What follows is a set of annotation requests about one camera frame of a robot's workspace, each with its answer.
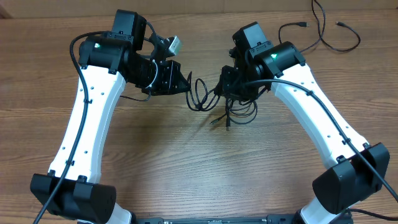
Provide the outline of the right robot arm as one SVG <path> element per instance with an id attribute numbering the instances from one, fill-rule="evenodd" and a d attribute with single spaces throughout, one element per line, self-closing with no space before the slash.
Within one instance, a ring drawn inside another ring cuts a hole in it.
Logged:
<path id="1" fill-rule="evenodd" d="M 240 28 L 216 94 L 226 99 L 228 123 L 254 119 L 266 91 L 279 98 L 313 141 L 325 172 L 313 183 L 314 199 L 293 215 L 269 215 L 268 223 L 352 223 L 355 205 L 380 191 L 389 164 L 385 145 L 370 144 L 339 114 L 318 86 L 294 44 L 274 45 L 257 22 Z"/>

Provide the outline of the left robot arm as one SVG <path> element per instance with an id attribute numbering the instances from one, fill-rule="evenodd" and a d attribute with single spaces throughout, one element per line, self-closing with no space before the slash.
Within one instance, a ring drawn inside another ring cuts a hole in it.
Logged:
<path id="1" fill-rule="evenodd" d="M 101 162 L 114 109 L 127 83 L 148 97 L 189 91 L 174 60 L 177 36 L 146 36 L 150 22 L 118 10 L 108 31 L 75 37 L 69 46 L 78 89 L 60 148 L 46 174 L 34 174 L 30 191 L 41 212 L 78 223 L 135 223 L 135 214 L 116 201 L 116 188 L 103 185 Z"/>

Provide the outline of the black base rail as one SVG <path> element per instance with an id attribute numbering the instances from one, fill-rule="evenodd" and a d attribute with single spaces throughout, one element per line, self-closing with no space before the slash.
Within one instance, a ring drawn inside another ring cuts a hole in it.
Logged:
<path id="1" fill-rule="evenodd" d="M 266 215 L 264 217 L 233 218 L 136 218 L 135 224 L 293 224 L 301 223 L 295 215 Z"/>

